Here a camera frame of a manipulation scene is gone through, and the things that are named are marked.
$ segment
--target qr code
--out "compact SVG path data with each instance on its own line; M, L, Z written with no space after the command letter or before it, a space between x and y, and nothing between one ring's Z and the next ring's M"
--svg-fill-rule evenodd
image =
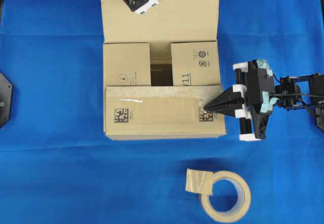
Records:
M212 112L206 112L202 108L199 108L199 122L211 122L214 121L214 116Z
M115 109L113 111L114 123L128 123L128 120L129 120L129 109Z

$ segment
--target cable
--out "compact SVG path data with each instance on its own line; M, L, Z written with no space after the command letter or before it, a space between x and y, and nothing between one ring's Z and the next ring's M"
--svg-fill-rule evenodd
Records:
M290 97L290 96L305 96L311 98L324 98L324 96L311 95L311 94L271 94L273 97Z
M280 83L280 85L282 85L282 83L278 80L278 78L275 76L275 74L273 74L274 78L277 80L277 82Z

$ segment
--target open cardboard box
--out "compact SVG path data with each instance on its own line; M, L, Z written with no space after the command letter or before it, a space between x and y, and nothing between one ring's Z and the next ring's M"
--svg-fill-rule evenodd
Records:
M219 0L159 0L143 16L120 0L101 4L106 135L116 140L225 135L224 116L202 109L222 91L216 40ZM201 46L209 51L203 54ZM193 66L183 63L190 60ZM172 76L175 62L179 65ZM177 77L186 73L197 83L182 86L187 84ZM171 86L173 78L179 86Z

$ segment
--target blue tablecloth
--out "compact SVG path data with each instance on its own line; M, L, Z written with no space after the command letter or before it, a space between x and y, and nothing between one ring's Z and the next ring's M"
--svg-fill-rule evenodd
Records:
M254 58L277 76L324 73L320 0L220 0L218 41L224 88L232 64ZM275 108L262 142L240 142L229 117L218 139L114 142L102 130L102 43L100 0L5 1L0 71L14 93L1 223L213 223L184 191L188 167L247 181L238 223L324 222L324 134L306 111ZM220 188L221 209L235 193Z

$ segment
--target masking tape roll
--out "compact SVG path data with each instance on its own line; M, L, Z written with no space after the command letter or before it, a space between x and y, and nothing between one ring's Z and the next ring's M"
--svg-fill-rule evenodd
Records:
M216 211L209 196L213 194L213 184L219 180L230 181L237 191L237 202L228 211ZM251 192L248 184L234 172L209 172L187 169L186 191L199 194L200 203L205 212L215 221L234 222L241 219L248 211L251 203Z

